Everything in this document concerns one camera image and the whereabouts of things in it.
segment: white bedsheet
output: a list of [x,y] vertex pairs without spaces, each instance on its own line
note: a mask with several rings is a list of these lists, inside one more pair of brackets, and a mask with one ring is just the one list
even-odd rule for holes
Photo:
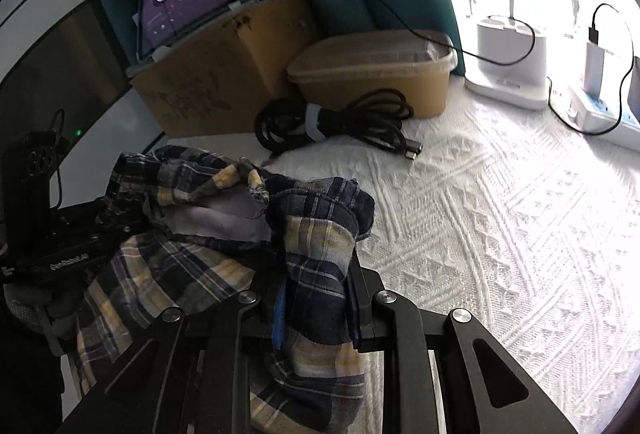
[[[376,199],[363,265],[424,309],[469,309],[580,434],[599,433],[640,374],[640,154],[459,78],[441,117],[405,129],[424,143],[414,162],[338,138],[270,169],[357,178]],[[252,140],[174,143],[264,157]],[[354,432],[380,432],[381,375],[370,357]]]

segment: plaid fabric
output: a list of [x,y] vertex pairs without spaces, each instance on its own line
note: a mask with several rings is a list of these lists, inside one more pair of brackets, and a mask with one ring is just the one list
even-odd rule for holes
[[[268,203],[270,242],[172,236],[156,219],[163,207],[239,184]],[[100,220],[143,205],[154,227],[124,242],[85,292],[71,357],[83,393],[165,308],[193,314],[235,295],[249,287],[256,260],[277,262],[284,246],[286,334],[280,350],[252,362],[252,425],[267,433],[347,429],[362,402],[364,368],[347,327],[346,271],[374,210],[354,180],[297,182],[246,160],[167,146],[147,156],[123,154],[106,199]]]

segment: black charger cable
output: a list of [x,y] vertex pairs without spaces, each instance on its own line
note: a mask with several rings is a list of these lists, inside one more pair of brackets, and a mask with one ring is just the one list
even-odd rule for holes
[[62,178],[60,177],[60,142],[62,140],[62,131],[65,128],[65,110],[60,108],[55,113],[53,113],[53,118],[51,119],[51,123],[49,124],[49,130],[53,130],[54,125],[56,125],[56,120],[60,115],[60,124],[58,125],[58,133],[56,144],[53,147],[54,160],[56,161],[56,176],[58,177],[58,202],[56,206],[53,207],[54,210],[58,210],[62,206]]
[[[596,46],[598,45],[598,42],[600,40],[600,34],[599,34],[598,30],[596,30],[596,15],[598,14],[598,11],[600,10],[600,8],[602,8],[603,6],[607,6],[608,8],[611,8],[618,15],[620,15],[620,12],[618,10],[616,10],[612,5],[607,4],[606,2],[603,2],[602,4],[598,5],[598,7],[593,12],[593,18],[591,19],[591,27],[589,28],[589,40],[590,40],[591,43],[595,44]],[[618,103],[620,104],[620,106],[619,106],[620,110],[618,111],[618,118],[617,118],[615,124],[611,125],[610,127],[606,128],[606,129],[596,130],[596,131],[580,130],[579,128],[574,127],[573,125],[571,125],[562,116],[560,116],[560,114],[558,114],[558,112],[556,111],[555,107],[551,103],[551,91],[553,89],[554,84],[553,84],[553,81],[551,80],[551,78],[547,77],[548,80],[549,80],[549,98],[548,98],[549,109],[551,109],[551,112],[556,116],[556,118],[558,120],[560,120],[560,122],[566,128],[568,128],[568,129],[570,129],[570,130],[572,130],[574,132],[579,132],[580,134],[582,134],[584,136],[604,136],[605,134],[609,134],[611,131],[617,129],[620,126],[620,124],[622,123],[622,115],[623,115],[623,110],[622,110],[622,89],[623,89],[625,80],[627,79],[627,77],[634,70],[634,63],[635,63],[635,58],[636,58],[636,50],[634,48],[634,38],[633,38],[633,35],[631,33],[631,29],[629,28],[629,24],[627,24],[624,20],[623,20],[623,22],[625,23],[626,30],[629,32],[629,38],[631,39],[631,66],[628,69],[628,71],[625,73],[625,76],[622,77],[622,80],[620,80],[620,89],[618,90]]]
[[[412,35],[415,35],[416,37],[425,40],[427,42],[433,42],[434,44],[439,44],[440,46],[444,46],[446,48],[449,48],[453,51],[457,51],[458,53],[464,53],[465,55],[469,55],[470,57],[476,58],[478,60],[484,61],[484,62],[488,62],[489,64],[493,64],[494,66],[514,66],[516,64],[519,64],[520,62],[522,62],[524,59],[526,59],[529,55],[531,55],[531,53],[533,53],[533,48],[535,48],[536,46],[536,32],[534,31],[534,29],[527,24],[526,22],[524,22],[523,20],[520,19],[516,19],[513,18],[512,16],[507,17],[509,20],[514,20],[516,22],[519,22],[521,24],[524,24],[524,26],[527,27],[527,29],[529,29],[530,33],[531,33],[531,46],[529,47],[528,51],[521,56],[520,58],[510,61],[510,62],[500,62],[497,60],[493,60],[487,57],[483,57],[480,55],[476,55],[475,53],[472,53],[471,51],[466,51],[462,48],[458,48],[456,46],[452,46],[451,44],[447,44],[445,42],[440,42],[439,40],[433,39],[431,37],[427,37],[425,35],[422,35],[420,32],[417,32],[415,29],[413,29],[411,26],[409,26],[404,19],[402,19],[402,17],[400,17],[400,15],[398,14],[398,12],[396,10],[393,9],[393,7],[386,1],[386,0],[376,0],[378,1],[382,6],[384,6],[388,12],[393,15],[398,22],[404,26],[405,29],[407,29],[410,33],[412,33]],[[498,15],[492,15],[489,17],[489,19],[493,19],[493,18],[497,18]]]
[[[255,119],[255,135],[274,157],[315,141],[306,133],[307,103],[272,100]],[[414,108],[398,90],[378,89],[354,100],[343,110],[320,108],[314,127],[326,138],[351,136],[356,140],[415,159],[422,144],[402,134],[402,122],[414,116]]]

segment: cardboard box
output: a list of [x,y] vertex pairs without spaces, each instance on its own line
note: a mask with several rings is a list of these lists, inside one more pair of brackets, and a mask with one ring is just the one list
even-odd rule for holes
[[320,38],[308,0],[267,0],[210,24],[131,79],[169,138],[253,132],[291,96],[286,67]]

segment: silver bolt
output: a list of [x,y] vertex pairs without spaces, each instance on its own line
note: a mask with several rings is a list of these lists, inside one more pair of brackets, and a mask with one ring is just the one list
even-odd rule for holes
[[395,302],[397,298],[398,296],[388,289],[383,289],[376,293],[376,299],[383,304],[391,304],[392,302]]
[[180,319],[182,312],[180,308],[167,308],[162,312],[162,320],[165,322],[175,322]]
[[258,296],[253,291],[241,291],[238,294],[238,300],[242,304],[252,304],[258,300]]
[[462,324],[466,324],[471,320],[471,313],[464,308],[454,309],[451,316],[456,322],[461,322]]

